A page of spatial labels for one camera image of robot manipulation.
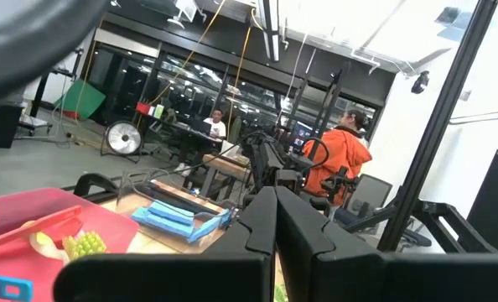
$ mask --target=concrete floor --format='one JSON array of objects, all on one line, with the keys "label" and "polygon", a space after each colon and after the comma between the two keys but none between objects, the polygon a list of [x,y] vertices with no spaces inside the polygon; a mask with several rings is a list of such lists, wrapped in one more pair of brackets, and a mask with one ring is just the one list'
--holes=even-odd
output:
[{"label": "concrete floor", "polygon": [[[51,120],[50,113],[40,112],[39,117]],[[83,128],[70,127],[72,121],[67,121],[68,132],[90,140],[101,141],[101,137]],[[85,128],[96,128],[98,125],[82,123]],[[55,135],[54,126],[51,135]],[[35,136],[45,136],[43,129],[37,130]],[[56,140],[65,140],[62,130]],[[122,174],[122,171],[136,168],[163,168],[169,166],[168,159],[156,159],[143,156],[138,164],[116,156],[100,156],[97,149],[89,146],[77,146],[73,143],[60,145],[45,143],[30,139],[15,140],[10,149],[0,148],[0,195],[7,195],[23,190],[45,187],[64,187],[74,185],[80,175],[87,172],[98,172],[109,177]]]}]

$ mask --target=blue handle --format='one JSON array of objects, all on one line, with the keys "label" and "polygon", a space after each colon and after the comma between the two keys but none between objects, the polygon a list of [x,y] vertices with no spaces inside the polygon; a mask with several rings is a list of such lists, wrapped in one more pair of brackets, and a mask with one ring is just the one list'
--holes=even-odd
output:
[{"label": "blue handle", "polygon": [[0,299],[31,301],[33,283],[28,280],[0,276]]}]

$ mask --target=red cutting board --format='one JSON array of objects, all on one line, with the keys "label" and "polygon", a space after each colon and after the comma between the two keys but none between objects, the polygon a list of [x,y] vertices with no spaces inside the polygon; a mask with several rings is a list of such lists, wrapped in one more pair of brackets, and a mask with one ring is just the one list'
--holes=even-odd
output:
[{"label": "red cutting board", "polygon": [[[97,232],[111,253],[126,252],[137,233],[135,221],[61,189],[40,189],[0,197],[0,233],[70,206],[83,207],[80,214],[83,231]],[[8,244],[16,246],[20,243],[23,242]],[[31,247],[20,250],[20,253],[0,257],[0,275],[33,281],[33,301],[53,301],[53,282],[63,263],[41,256]]]}]

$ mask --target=orange hoodie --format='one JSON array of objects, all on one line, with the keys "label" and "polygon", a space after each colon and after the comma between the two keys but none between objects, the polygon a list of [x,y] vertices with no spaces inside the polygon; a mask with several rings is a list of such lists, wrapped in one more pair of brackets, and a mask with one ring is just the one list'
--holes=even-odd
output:
[{"label": "orange hoodie", "polygon": [[[322,141],[329,150],[329,158],[324,164],[310,170],[309,179],[305,189],[315,195],[327,195],[327,191],[322,189],[320,184],[331,175],[336,174],[340,167],[348,168],[346,176],[353,178],[361,171],[361,166],[372,160],[371,154],[359,141],[357,133],[348,128],[332,129],[324,133]],[[303,148],[303,154],[309,156],[310,150],[314,146],[314,141],[309,141]],[[325,149],[319,144],[313,162],[319,163],[325,159]],[[344,201],[343,190],[335,196],[334,203],[339,206]]]}]

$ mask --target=person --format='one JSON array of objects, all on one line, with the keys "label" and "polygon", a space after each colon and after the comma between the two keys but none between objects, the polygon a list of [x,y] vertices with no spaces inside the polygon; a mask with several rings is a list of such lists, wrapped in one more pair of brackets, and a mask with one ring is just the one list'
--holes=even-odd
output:
[{"label": "person", "polygon": [[[326,196],[327,191],[322,188],[321,182],[339,172],[340,167],[348,169],[346,177],[354,178],[361,166],[372,160],[368,149],[360,141],[359,131],[366,127],[368,119],[366,114],[359,110],[345,112],[339,120],[339,126],[324,133],[322,141],[329,150],[329,158],[321,165],[314,167],[309,172],[305,189],[313,195]],[[308,141],[303,147],[303,155],[309,156],[315,141]],[[313,158],[315,164],[325,159],[325,149],[319,144]],[[344,190],[340,190],[334,199],[335,206],[340,206],[345,199]]]},{"label": "person", "polygon": [[[212,116],[205,118],[204,122],[211,125],[210,136],[212,138],[218,138],[220,140],[226,138],[226,126],[221,121],[222,118],[223,111],[220,108],[215,108],[212,112]],[[197,150],[197,154],[195,155],[191,165],[186,165],[185,161],[188,158],[188,153],[191,147],[194,147]],[[182,141],[180,142],[179,165],[176,169],[174,169],[174,172],[182,171],[182,176],[188,176],[190,172],[188,169],[189,167],[202,163],[202,158],[205,154],[210,154],[220,147],[221,142],[212,142],[211,140],[196,138],[192,135],[183,136]]]}]

